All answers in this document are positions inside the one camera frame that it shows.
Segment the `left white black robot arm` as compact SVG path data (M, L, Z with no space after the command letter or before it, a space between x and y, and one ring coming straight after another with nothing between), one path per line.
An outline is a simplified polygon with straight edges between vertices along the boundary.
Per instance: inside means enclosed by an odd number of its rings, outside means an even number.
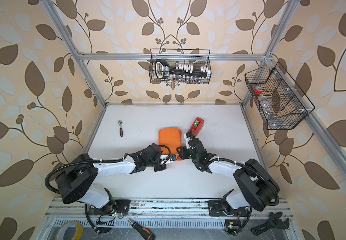
M71 163L51 171L44 184L50 191L59 194L64 204L83 203L89 225L100 235L102 231L91 220L88 208L96 208L100 215L113 214L118 208L107 188L100 190L94 187L95 180L139 173L146 168L159 172L176 160L177 156L172 154L169 147L157 144L151 144L133 154L125 154L119 159L93 159L88 154L81 154Z

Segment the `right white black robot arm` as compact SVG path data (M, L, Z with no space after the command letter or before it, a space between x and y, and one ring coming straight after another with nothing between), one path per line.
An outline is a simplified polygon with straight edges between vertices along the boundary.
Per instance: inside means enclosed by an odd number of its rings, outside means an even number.
M219 174L234 179L238 190L230 190L221 199L224 215L233 217L240 208L248 208L246 220L239 227L228 226L232 235L238 235L249 222L253 210L262 212L267 206L280 203L280 187L255 159L242 163L209 153L193 132L186 133L186 145L177 148L179 157L190 159L201 172Z

